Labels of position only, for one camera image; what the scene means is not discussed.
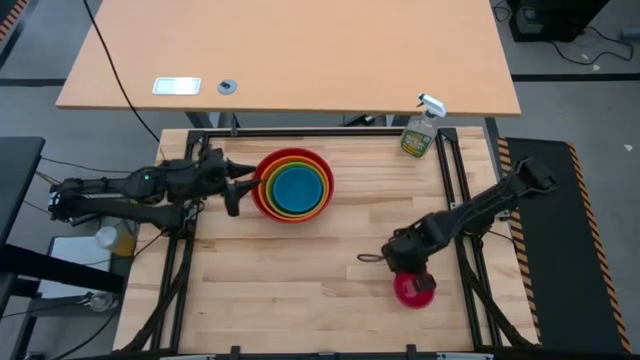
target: red bowl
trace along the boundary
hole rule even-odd
[[[318,214],[320,214],[327,207],[327,205],[329,205],[329,202],[331,201],[331,197],[333,196],[333,189],[334,189],[333,173],[331,172],[331,168],[329,167],[329,164],[327,164],[327,162],[324,161],[324,159],[320,157],[320,155],[314,153],[313,151],[303,149],[303,148],[284,148],[284,149],[274,151],[271,154],[267,155],[264,159],[262,159],[260,164],[258,164],[258,166],[256,167],[256,171],[253,173],[253,178],[262,179],[262,175],[264,171],[269,167],[271,163],[273,163],[274,161],[277,161],[280,158],[287,157],[287,156],[307,157],[313,160],[314,162],[316,162],[318,165],[320,165],[322,170],[324,170],[324,173],[327,175],[327,178],[328,178],[327,180],[329,182],[329,186],[328,186],[329,196],[327,201],[322,206],[322,208],[320,208],[320,210],[318,210],[313,216],[310,216],[310,217],[305,217],[300,219],[291,218],[290,220],[282,220],[281,218],[274,217],[267,210],[268,205],[260,201],[260,196],[258,194],[257,186],[251,189],[251,197],[253,198],[253,202],[256,204],[256,207],[258,208],[258,210],[260,210],[260,212],[262,212],[265,216],[273,220],[276,220],[282,223],[287,223],[287,224],[301,223],[318,216]]]
[[[412,309],[422,309],[431,304],[435,297],[436,289],[417,292],[416,288],[413,286],[413,279],[415,277],[415,274],[396,274],[395,279],[393,279],[393,291],[395,292],[398,300],[400,300],[400,302],[405,306]]]

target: spray bottle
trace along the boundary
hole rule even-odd
[[[436,117],[445,117],[447,108],[442,102],[426,94],[418,95],[418,99],[420,100],[418,107],[425,106],[424,113],[420,119],[409,120],[400,138],[400,146],[408,154],[422,158],[436,137],[438,131],[435,126]]]

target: desk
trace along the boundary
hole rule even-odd
[[[458,128],[457,133],[470,192],[475,195],[496,182],[487,143],[482,128]],[[182,158],[186,138],[186,130],[165,130],[160,145],[165,156]],[[242,346],[243,353],[398,352],[410,343],[419,351],[472,350],[454,246],[430,258],[429,271],[438,288],[434,302],[420,311],[395,299],[393,274],[385,264],[356,260],[358,253],[379,252],[394,229],[447,206],[435,147],[418,160],[403,154],[398,140],[398,136],[212,140],[226,156],[244,164],[257,164],[282,147],[309,148],[331,166],[335,194],[323,214],[300,225],[265,218],[249,198],[241,201],[236,218],[226,215],[219,197],[207,200],[196,230],[180,353],[228,353],[232,345]],[[459,197],[457,186],[454,189]],[[493,231],[509,234],[506,223],[494,224]],[[138,246],[157,233],[142,226]],[[535,342],[513,244],[493,234],[484,239],[494,299],[518,330]],[[166,251],[163,239],[136,258],[114,348],[127,344],[155,307]],[[165,320],[170,321],[172,314],[167,311]],[[487,342],[484,312],[479,314]],[[163,347],[168,333],[165,330]]]
[[[425,92],[451,115],[520,115],[486,0],[107,0],[96,22],[140,110],[412,115]],[[153,95],[166,76],[200,93]],[[128,109],[93,28],[56,105]]]

